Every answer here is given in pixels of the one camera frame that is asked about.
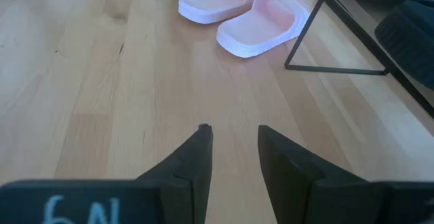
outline floor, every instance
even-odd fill
[[[302,0],[310,8],[316,0]],[[275,223],[267,124],[368,180],[434,180],[434,123],[390,75],[287,71],[294,40],[237,58],[178,0],[0,0],[0,181],[134,178],[214,129],[207,223]],[[381,69],[323,6],[297,64]]]

